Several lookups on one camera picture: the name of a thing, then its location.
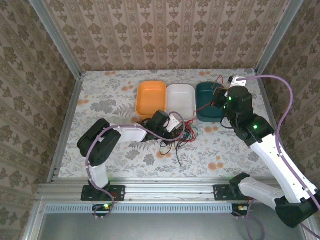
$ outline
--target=cable connector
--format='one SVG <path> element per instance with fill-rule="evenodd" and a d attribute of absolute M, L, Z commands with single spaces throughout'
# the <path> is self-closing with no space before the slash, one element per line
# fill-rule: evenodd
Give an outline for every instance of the cable connector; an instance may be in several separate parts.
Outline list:
<path fill-rule="evenodd" d="M 229 77 L 229 79 L 228 79 L 228 83 L 230 83 L 229 89 L 234 87 L 234 86 L 245 87 L 247 81 L 246 80 L 243 80 L 243 81 L 240 80 L 240 79 L 244 79 L 244 78 L 245 78 L 244 76 L 239 76 L 239 75 Z"/>
<path fill-rule="evenodd" d="M 171 133 L 174 129 L 177 129 L 181 126 L 181 122 L 178 121 L 173 114 L 170 114 L 170 120 L 168 120 L 164 125 L 168 133 Z"/>

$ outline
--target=wire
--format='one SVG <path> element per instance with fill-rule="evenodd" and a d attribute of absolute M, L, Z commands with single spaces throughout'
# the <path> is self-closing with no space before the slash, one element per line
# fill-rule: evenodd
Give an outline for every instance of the wire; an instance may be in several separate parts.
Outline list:
<path fill-rule="evenodd" d="M 224 117 L 222 117 L 221 118 L 221 120 L 220 120 L 220 124 L 221 124 L 221 126 L 222 127 L 224 127 L 225 129 L 233 129 L 233 127 L 232 126 L 224 126 L 223 124 L 222 124 L 222 121 L 225 119 L 225 116 Z"/>
<path fill-rule="evenodd" d="M 222 76 L 222 75 L 219 75 L 217 78 L 216 78 L 216 80 L 215 80 L 215 82 L 214 82 L 214 84 L 213 84 L 213 86 L 212 86 L 212 89 L 214 90 L 215 89 L 215 85 L 218 83 L 218 80 L 219 80 L 219 78 L 222 78 L 222 83 L 221 83 L 221 85 L 223 86 L 224 85 L 224 76 Z"/>
<path fill-rule="evenodd" d="M 246 216 L 241 215 L 240 213 L 238 213 L 238 212 L 236 212 L 236 211 L 233 211 L 232 213 L 235 214 L 235 215 L 237 215 L 237 216 L 239 216 L 239 217 L 244 217 L 245 220 L 246 220 L 246 223 L 245 223 L 246 226 L 249 225 L 249 219 L 255 220 L 255 221 L 260 225 L 261 230 L 262 230 L 262 239 L 261 239 L 261 240 L 264 240 L 264 239 L 266 238 L 266 230 L 265 230 L 264 224 L 263 224 L 257 217 L 250 215 L 250 214 L 249 214 L 249 210 L 250 210 L 250 209 L 248 208 L 248 209 L 247 209 Z M 250 229 L 249 229 L 249 230 L 247 229 L 247 232 L 248 232 L 248 236 L 249 236 L 250 240 L 253 240 L 252 235 L 251 235 L 251 230 L 250 230 Z"/>
<path fill-rule="evenodd" d="M 102 132 L 100 132 L 100 134 L 99 134 L 99 135 L 95 138 L 95 140 L 93 141 L 93 143 L 92 143 L 92 145 L 90 146 L 89 151 L 88 151 L 88 153 L 86 154 L 86 157 L 85 157 L 85 168 L 86 168 L 86 172 L 87 172 L 88 177 L 89 177 L 89 181 L 90 181 L 90 183 L 92 184 L 92 186 L 93 186 L 95 189 L 97 189 L 97 190 L 99 190 L 99 191 L 107 194 L 107 195 L 111 198 L 111 200 L 112 200 L 112 205 L 111 205 L 111 207 L 110 207 L 110 211 L 104 216 L 105 218 L 110 215 L 110 213 L 112 212 L 112 210 L 113 210 L 113 208 L 114 208 L 114 206 L 115 206 L 116 203 L 115 203 L 114 197 L 113 197 L 107 190 L 104 190 L 103 188 L 97 186 L 96 183 L 93 181 L 93 178 L 92 178 L 92 175 L 91 175 L 91 172 L 90 172 L 90 161 L 89 161 L 89 157 L 90 157 L 91 152 L 92 152 L 92 150 L 94 149 L 95 145 L 97 144 L 97 142 L 99 141 L 99 139 L 102 138 L 102 136 L 103 136 L 106 132 L 108 132 L 108 131 L 111 130 L 111 129 L 116 129 L 116 128 L 120 128 L 120 127 L 122 127 L 122 128 L 135 127 L 135 128 L 137 128 L 137 129 L 145 130 L 145 131 L 147 131 L 148 133 L 154 135 L 155 137 L 157 137 L 158 139 L 161 139 L 161 140 L 163 140 L 163 141 L 174 142 L 174 141 L 180 139 L 180 138 L 185 134 L 186 123 L 185 123 L 183 117 L 180 115 L 180 113 L 178 113 L 178 112 L 176 112 L 176 111 L 172 111 L 172 112 L 169 113 L 169 115 L 170 115 L 170 114 L 177 114 L 177 115 L 179 116 L 181 122 L 182 122 L 182 132 L 181 132 L 181 134 L 180 134 L 179 136 L 177 136 L 176 138 L 167 139 L 167 138 L 161 137 L 161 136 L 155 134 L 154 132 L 150 131 L 149 129 L 146 129 L 146 128 L 144 128 L 143 126 L 138 125 L 138 124 L 130 124 L 130 125 L 125 124 L 125 125 L 113 125 L 113 126 L 107 127 L 106 129 L 102 130 Z"/>
<path fill-rule="evenodd" d="M 164 128 L 167 128 L 169 126 L 170 120 L 171 120 L 171 118 L 169 117 L 167 125 L 163 126 Z"/>
<path fill-rule="evenodd" d="M 308 233 L 310 233 L 312 236 L 316 237 L 317 239 L 320 239 L 320 236 L 318 234 L 316 234 L 315 232 L 311 231 L 306 225 L 304 225 L 303 223 L 300 224 L 305 230 L 308 231 Z"/>
<path fill-rule="evenodd" d="M 113 198 L 116 199 L 116 204 L 119 202 L 119 197 L 118 197 L 118 194 L 116 194 L 115 192 L 110 192 L 111 195 L 113 196 Z"/>
<path fill-rule="evenodd" d="M 190 126 L 191 126 L 191 128 L 196 129 L 196 136 L 195 137 L 198 137 L 199 129 L 196 126 L 192 125 L 192 124 L 190 124 Z"/>
<path fill-rule="evenodd" d="M 206 105 L 204 105 L 204 106 L 196 109 L 196 110 L 193 112 L 193 118 L 192 118 L 191 120 L 187 121 L 186 124 L 193 124 L 193 123 L 194 123 L 194 120 L 196 119 L 195 113 L 198 112 L 198 111 L 200 111 L 200 110 L 202 110 L 202 109 L 204 109 L 205 107 L 209 106 L 210 104 L 211 104 L 211 102 L 209 102 L 209 103 L 207 103 Z"/>
<path fill-rule="evenodd" d="M 251 235 L 251 230 L 250 230 L 250 226 L 249 226 L 249 219 L 254 219 L 262 228 L 262 239 L 261 240 L 264 240 L 266 237 L 266 231 L 265 231 L 263 223 L 258 218 L 250 215 L 250 210 L 251 210 L 254 202 L 255 202 L 255 199 L 252 199 L 252 201 L 250 202 L 249 207 L 247 209 L 247 212 L 246 212 L 246 223 L 245 223 L 246 231 L 248 233 L 250 240 L 254 240 L 254 238 Z"/>
<path fill-rule="evenodd" d="M 104 208 L 104 206 L 103 206 L 103 205 L 100 205 L 100 206 L 96 206 L 96 207 L 93 209 L 93 216 L 94 216 L 96 219 L 98 219 L 98 216 L 97 216 L 97 211 L 98 211 L 98 209 L 102 209 L 102 208 Z"/>
<path fill-rule="evenodd" d="M 318 208 L 318 210 L 320 211 L 320 204 L 317 201 L 317 199 L 315 198 L 315 196 L 312 194 L 312 192 L 309 190 L 308 186 L 304 183 L 304 181 L 300 178 L 300 176 L 296 173 L 296 171 L 292 168 L 292 166 L 289 164 L 289 162 L 287 161 L 287 159 L 284 157 L 282 151 L 281 151 L 281 146 L 280 146 L 280 129 L 281 126 L 285 120 L 285 118 L 287 117 L 287 115 L 289 114 L 289 111 L 292 107 L 292 104 L 294 102 L 294 93 L 292 91 L 292 88 L 290 86 L 290 84 L 284 80 L 282 77 L 279 76 L 275 76 L 275 75 L 257 75 L 257 76 L 250 76 L 250 77 L 245 77 L 245 78 L 239 78 L 237 79 L 237 81 L 244 81 L 244 80 L 256 80 L 259 78 L 268 78 L 268 79 L 277 79 L 281 82 L 283 82 L 286 87 L 289 90 L 290 93 L 290 101 L 289 101 L 289 105 L 286 109 L 286 111 L 284 112 L 283 116 L 281 117 L 276 132 L 275 132 L 275 146 L 276 149 L 279 153 L 279 156 L 281 157 L 282 161 L 284 162 L 284 164 L 288 167 L 288 169 L 292 172 L 292 174 L 295 176 L 295 178 L 298 180 L 298 182 L 302 185 L 303 189 L 305 189 L 305 191 L 309 194 L 310 198 L 313 200 L 314 204 L 316 205 L 316 207 Z M 305 225 L 302 226 L 303 228 L 305 228 L 309 233 L 311 233 L 312 235 L 315 234 L 313 231 L 311 231 L 310 229 L 308 229 Z"/>
<path fill-rule="evenodd" d="M 168 153 L 170 153 L 170 151 L 171 151 L 171 149 L 172 149 L 172 145 L 173 145 L 173 143 L 170 143 L 170 144 L 169 144 L 169 145 L 170 145 L 169 151 L 167 151 L 166 153 L 162 153 L 162 152 L 161 152 L 161 148 L 165 148 L 165 147 L 168 146 L 168 145 L 163 146 L 164 143 L 165 143 L 164 141 L 161 141 L 161 142 L 160 142 L 159 152 L 160 152 L 160 155 L 161 155 L 161 156 L 164 156 L 164 155 L 167 155 Z"/>
<path fill-rule="evenodd" d="M 195 132 L 193 131 L 192 127 L 188 127 L 185 129 L 184 136 L 181 139 L 174 142 L 175 155 L 180 167 L 182 167 L 182 164 L 179 159 L 178 150 L 185 146 L 187 143 L 195 141 L 196 138 L 197 136 L 195 135 Z"/>
<path fill-rule="evenodd" d="M 239 115 L 240 115 L 239 112 L 237 112 L 236 115 L 235 115 L 235 126 L 236 126 L 237 129 L 239 129 L 239 126 L 238 126 Z"/>

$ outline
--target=floral tablecloth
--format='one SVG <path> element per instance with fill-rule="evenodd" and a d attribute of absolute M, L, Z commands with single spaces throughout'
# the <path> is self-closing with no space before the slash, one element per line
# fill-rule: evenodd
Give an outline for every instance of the floral tablecloth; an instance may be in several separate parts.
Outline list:
<path fill-rule="evenodd" d="M 78 99 L 59 178 L 87 177 L 85 158 L 77 148 L 80 137 L 98 120 L 113 124 L 130 124 L 139 120 L 135 112 L 137 89 L 146 80 L 160 80 L 167 86 L 184 83 L 196 87 L 214 82 L 222 75 L 225 82 L 232 75 L 254 76 L 253 69 L 212 70 L 142 70 L 87 72 Z M 258 82 L 246 84 L 253 95 L 254 112 L 267 120 L 268 115 Z M 107 160 L 107 172 L 113 178 L 210 178 L 234 177 L 245 172 L 256 177 L 272 177 L 264 162 L 233 130 L 220 123 L 196 120 L 199 129 L 195 142 L 165 156 L 159 152 L 160 141 L 119 143 Z"/>

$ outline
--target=wall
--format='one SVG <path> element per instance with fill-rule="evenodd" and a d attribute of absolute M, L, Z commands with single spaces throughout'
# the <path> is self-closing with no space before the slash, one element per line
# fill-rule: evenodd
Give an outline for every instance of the wall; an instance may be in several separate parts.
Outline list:
<path fill-rule="evenodd" d="M 44 0 L 82 71 L 254 68 L 289 0 Z"/>
<path fill-rule="evenodd" d="M 47 180 L 75 79 L 26 0 L 0 1 L 0 239 L 18 239 Z"/>
<path fill-rule="evenodd" d="M 305 0 L 282 39 L 264 74 L 285 78 L 294 103 L 281 137 L 288 154 L 320 188 L 320 1 Z M 289 102 L 278 81 L 265 88 L 277 122 Z"/>

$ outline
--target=bundle of wires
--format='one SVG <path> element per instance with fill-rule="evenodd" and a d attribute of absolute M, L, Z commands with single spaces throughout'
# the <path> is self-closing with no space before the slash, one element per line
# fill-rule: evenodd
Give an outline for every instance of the bundle of wires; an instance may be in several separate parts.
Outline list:
<path fill-rule="evenodd" d="M 222 81 L 221 86 L 219 88 L 224 88 L 223 87 L 224 77 L 222 75 L 219 75 L 216 78 L 216 80 L 215 80 L 215 82 L 214 82 L 214 84 L 212 86 L 212 89 L 215 89 L 215 86 L 218 83 L 219 79 L 221 79 L 221 81 Z M 194 121 L 196 119 L 196 113 L 198 111 L 204 109 L 205 107 L 208 107 L 208 106 L 212 106 L 213 107 L 213 104 L 214 104 L 214 101 L 213 102 L 208 102 L 207 104 L 205 104 L 204 106 L 196 109 L 193 112 L 193 118 L 191 120 L 185 122 L 185 132 L 184 132 L 184 135 L 180 139 L 176 140 L 175 142 L 171 142 L 168 145 L 166 144 L 165 141 L 161 141 L 160 142 L 160 150 L 159 150 L 160 154 L 162 156 L 167 155 L 168 153 L 170 153 L 170 151 L 172 150 L 172 146 L 174 145 L 176 158 L 178 160 L 178 163 L 179 163 L 180 167 L 182 167 L 182 164 L 180 162 L 179 155 L 178 155 L 178 150 L 180 148 L 182 148 L 183 146 L 185 146 L 187 143 L 194 142 L 197 139 L 198 135 L 199 135 L 198 128 L 193 125 L 193 123 L 194 123 Z M 180 130 L 178 129 L 177 133 L 178 133 L 178 135 L 180 135 L 181 134 L 181 129 Z M 162 148 L 165 148 L 165 147 L 168 147 L 168 146 L 170 146 L 170 149 L 166 153 L 162 153 Z"/>
<path fill-rule="evenodd" d="M 180 127 L 176 134 L 177 135 L 180 135 L 181 134 L 181 131 L 182 131 L 182 128 Z M 178 160 L 178 163 L 180 165 L 180 167 L 182 167 L 182 164 L 180 162 L 180 159 L 179 159 L 179 155 L 178 155 L 178 150 L 180 148 L 182 148 L 183 146 L 185 146 L 187 143 L 190 143 L 190 142 L 194 142 L 197 138 L 197 136 L 199 135 L 199 130 L 198 128 L 196 128 L 194 125 L 190 124 L 190 125 L 186 125 L 185 126 L 185 131 L 184 131 L 184 134 L 183 136 L 176 140 L 175 142 L 170 142 L 169 144 L 166 144 L 165 141 L 161 141 L 160 142 L 160 155 L 162 156 L 165 156 L 167 155 L 168 153 L 170 153 L 171 149 L 172 149 L 172 146 L 174 145 L 174 148 L 175 148 L 175 154 L 176 154 L 176 158 Z M 166 152 L 166 153 L 163 153 L 162 152 L 162 148 L 165 148 L 165 147 L 168 147 L 170 146 L 170 149 Z"/>

